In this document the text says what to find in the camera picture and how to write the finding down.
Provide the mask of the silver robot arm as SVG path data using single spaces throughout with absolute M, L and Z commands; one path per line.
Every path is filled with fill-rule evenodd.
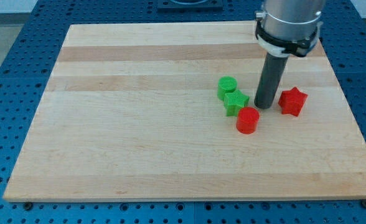
M 317 44 L 325 0 L 264 0 L 255 11 L 255 37 L 274 57 L 305 57 Z

